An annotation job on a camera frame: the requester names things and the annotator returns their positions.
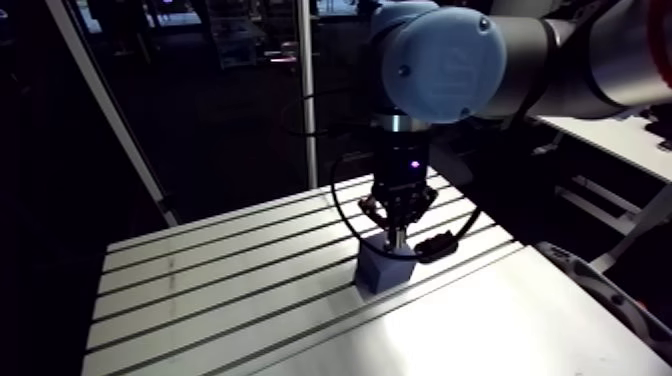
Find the gray block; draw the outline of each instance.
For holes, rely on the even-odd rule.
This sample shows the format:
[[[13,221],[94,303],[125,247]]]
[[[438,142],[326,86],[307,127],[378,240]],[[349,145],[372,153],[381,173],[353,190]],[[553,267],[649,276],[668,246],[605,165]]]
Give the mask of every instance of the gray block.
[[[366,238],[366,240],[378,249],[383,249],[385,233],[379,233]],[[397,249],[396,254],[413,255],[413,250],[404,245]],[[372,294],[378,294],[394,286],[407,282],[413,274],[414,261],[390,260],[379,256],[369,250],[365,245],[359,245],[357,254],[357,271],[355,283]]]

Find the black connector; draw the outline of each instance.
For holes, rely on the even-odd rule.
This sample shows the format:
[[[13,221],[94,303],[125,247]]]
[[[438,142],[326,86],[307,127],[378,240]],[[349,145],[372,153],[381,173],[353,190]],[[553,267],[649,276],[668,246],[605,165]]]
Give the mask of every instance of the black connector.
[[[452,232],[439,234],[415,246],[414,252],[421,264],[431,264],[457,251],[458,240]]]

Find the workbench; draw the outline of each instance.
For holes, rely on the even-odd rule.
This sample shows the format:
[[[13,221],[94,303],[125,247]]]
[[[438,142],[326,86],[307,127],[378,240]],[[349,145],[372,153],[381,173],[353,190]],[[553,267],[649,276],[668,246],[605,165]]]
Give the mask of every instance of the workbench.
[[[357,200],[372,178],[339,183]],[[439,191],[409,243],[457,231],[474,204]],[[541,254],[482,214],[458,251],[372,296],[327,188],[113,244],[82,374],[672,375]]]
[[[647,174],[660,179],[665,186],[644,207],[639,208],[607,188],[583,176],[574,177],[579,185],[600,195],[625,211],[614,217],[569,189],[559,187],[558,194],[609,225],[623,235],[623,239],[591,262],[593,268],[604,272],[635,240],[672,215],[672,153],[661,150],[658,144],[664,139],[645,127],[650,123],[641,117],[625,119],[582,120],[570,117],[538,117],[543,123],[558,130],[554,147],[562,135],[569,135],[621,160]]]

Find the cable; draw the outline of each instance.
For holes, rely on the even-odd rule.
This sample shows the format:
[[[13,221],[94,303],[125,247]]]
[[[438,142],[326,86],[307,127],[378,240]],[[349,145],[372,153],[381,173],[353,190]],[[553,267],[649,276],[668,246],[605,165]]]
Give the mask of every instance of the cable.
[[[328,90],[322,90],[318,91],[312,94],[304,95],[301,98],[297,98],[288,104],[285,105],[285,107],[280,110],[280,127],[288,134],[296,137],[323,137],[323,136],[328,136],[332,132],[329,130],[322,130],[322,131],[316,131],[316,132],[297,132],[293,131],[287,127],[285,127],[285,115],[287,113],[287,110],[290,108],[296,106],[299,103],[303,103],[308,99],[311,98],[316,98],[322,95],[328,95],[328,94],[336,94],[336,93],[343,93],[352,90],[351,86],[346,86],[346,87],[341,87],[341,88],[334,88],[334,89],[328,89]]]
[[[420,255],[397,255],[394,253],[390,252],[385,252],[382,249],[377,248],[373,244],[371,244],[369,241],[366,239],[362,238],[362,236],[355,230],[354,227],[352,227],[352,224],[348,220],[348,218],[345,216],[345,213],[343,213],[343,209],[341,208],[341,203],[338,201],[338,197],[336,196],[336,171],[338,170],[338,166],[341,164],[343,161],[343,156],[339,157],[333,165],[331,165],[331,171],[329,173],[329,187],[331,190],[331,198],[334,201],[334,206],[336,207],[336,211],[338,212],[339,217],[341,217],[341,221],[345,224],[345,226],[350,230],[350,233],[352,233],[352,236],[355,237],[355,239],[359,240],[361,244],[364,244],[366,248],[368,248],[371,252],[381,256],[385,257],[388,259],[392,260],[397,260],[397,261],[417,261],[419,260],[422,256]],[[473,212],[471,212],[471,215],[469,216],[469,219],[467,222],[460,228],[460,230],[457,232],[457,234],[454,236],[453,243],[447,246],[446,248],[452,247],[455,245],[457,242],[459,242],[464,235],[466,235],[467,232],[471,229],[471,227],[474,225],[476,220],[481,214],[480,209],[475,209]]]

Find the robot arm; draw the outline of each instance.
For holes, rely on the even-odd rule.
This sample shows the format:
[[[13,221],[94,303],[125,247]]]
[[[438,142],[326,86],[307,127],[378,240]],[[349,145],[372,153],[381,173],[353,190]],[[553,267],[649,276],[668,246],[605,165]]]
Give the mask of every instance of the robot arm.
[[[487,17],[429,1],[379,8],[366,57],[379,132],[374,186],[360,207],[387,231],[383,252],[394,255],[436,198],[425,182],[431,124],[520,112],[602,118],[671,101],[668,4],[611,1],[577,23]],[[459,236],[446,235],[436,249],[423,248],[427,262],[455,250]]]

